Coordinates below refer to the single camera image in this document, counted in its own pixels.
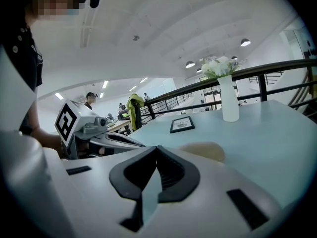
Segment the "person's hair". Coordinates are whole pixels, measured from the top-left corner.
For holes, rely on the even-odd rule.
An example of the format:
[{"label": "person's hair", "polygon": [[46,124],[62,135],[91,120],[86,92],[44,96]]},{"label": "person's hair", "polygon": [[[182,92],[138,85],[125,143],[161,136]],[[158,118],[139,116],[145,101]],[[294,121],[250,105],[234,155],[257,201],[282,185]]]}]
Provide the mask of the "person's hair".
[{"label": "person's hair", "polygon": [[86,99],[88,99],[88,97],[95,97],[95,94],[92,93],[92,92],[89,92],[89,93],[86,95]]}]

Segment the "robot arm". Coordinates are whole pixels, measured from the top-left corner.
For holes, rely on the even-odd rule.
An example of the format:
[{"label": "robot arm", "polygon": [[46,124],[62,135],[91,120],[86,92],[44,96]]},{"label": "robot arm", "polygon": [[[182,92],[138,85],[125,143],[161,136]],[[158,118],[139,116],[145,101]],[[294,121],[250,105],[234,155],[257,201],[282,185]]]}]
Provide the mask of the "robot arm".
[{"label": "robot arm", "polygon": [[140,142],[124,135],[108,132],[107,125],[106,118],[100,117],[82,103],[71,100],[65,101],[55,122],[69,159],[82,158],[79,156],[79,148],[83,143],[89,144],[89,152],[85,157],[99,157],[102,147],[105,155],[144,147]]}]

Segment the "white vase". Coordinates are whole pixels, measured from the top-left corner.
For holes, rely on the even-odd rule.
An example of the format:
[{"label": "white vase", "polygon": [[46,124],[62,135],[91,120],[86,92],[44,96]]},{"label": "white vase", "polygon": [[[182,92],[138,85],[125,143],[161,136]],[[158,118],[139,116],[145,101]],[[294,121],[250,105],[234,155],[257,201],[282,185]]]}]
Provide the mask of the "white vase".
[{"label": "white vase", "polygon": [[221,87],[222,116],[225,121],[237,121],[239,119],[239,105],[232,84],[231,75],[218,79]]}]

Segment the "framed sign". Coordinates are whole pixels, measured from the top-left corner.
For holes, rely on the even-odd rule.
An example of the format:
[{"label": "framed sign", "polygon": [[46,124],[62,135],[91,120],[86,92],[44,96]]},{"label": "framed sign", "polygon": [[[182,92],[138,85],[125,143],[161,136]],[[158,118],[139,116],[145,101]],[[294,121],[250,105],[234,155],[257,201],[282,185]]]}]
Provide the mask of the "framed sign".
[{"label": "framed sign", "polygon": [[172,121],[169,133],[175,133],[175,132],[185,131],[185,130],[194,129],[194,128],[195,126],[193,124],[192,119],[190,117],[183,117],[183,118]]}]

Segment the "white table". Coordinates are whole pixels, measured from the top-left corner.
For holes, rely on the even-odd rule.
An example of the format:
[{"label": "white table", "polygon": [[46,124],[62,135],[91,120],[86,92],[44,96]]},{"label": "white table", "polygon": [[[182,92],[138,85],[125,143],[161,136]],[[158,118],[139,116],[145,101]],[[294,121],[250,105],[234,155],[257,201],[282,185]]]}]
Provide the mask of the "white table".
[{"label": "white table", "polygon": [[213,141],[226,165],[269,192],[282,207],[306,191],[317,165],[317,124],[277,101],[239,108],[240,119],[225,122],[221,110],[190,114],[195,129],[170,134],[173,119],[160,117],[130,135],[146,146],[178,148]]},{"label": "white table", "polygon": [[116,130],[119,130],[121,128],[124,128],[125,126],[129,126],[129,129],[131,131],[131,133],[133,132],[132,130],[132,124],[131,124],[131,121],[130,120],[123,120],[123,121],[116,121],[115,124],[111,127],[108,128],[108,131],[110,132],[114,132]]}]

